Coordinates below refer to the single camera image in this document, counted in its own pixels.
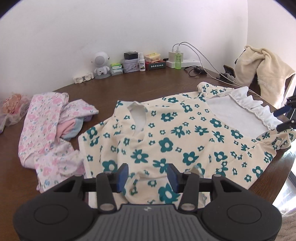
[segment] light blue cloth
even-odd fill
[[[75,118],[75,125],[73,129],[68,134],[62,135],[61,138],[63,138],[66,141],[69,141],[71,138],[77,136],[79,131],[82,128],[83,120],[84,120],[84,117]]]

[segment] pink floral garment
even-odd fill
[[[67,93],[34,95],[25,118],[18,155],[24,167],[36,169],[41,192],[74,174],[84,174],[79,151],[70,142],[55,138],[57,125],[98,110],[81,99],[68,100]]]

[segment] black box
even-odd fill
[[[166,67],[166,62],[162,61],[162,60],[154,62],[154,63],[145,62],[145,66],[146,66],[147,70],[164,69]]]
[[[124,53],[124,58],[125,59],[135,59],[135,58],[138,58],[138,52]]]

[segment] small spray bottle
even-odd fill
[[[176,55],[175,55],[175,69],[181,69],[181,60],[182,60],[182,54],[180,51],[180,45],[178,45]]]
[[[138,62],[139,62],[139,68],[140,68],[140,71],[145,71],[146,70],[146,67],[145,67],[145,60],[144,60],[144,55],[143,53],[139,53],[138,54]]]

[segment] white robot figurine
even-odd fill
[[[111,75],[109,73],[110,68],[107,66],[108,60],[109,56],[105,52],[97,52],[94,55],[94,60],[92,62],[97,66],[94,70],[95,79],[104,79]]]

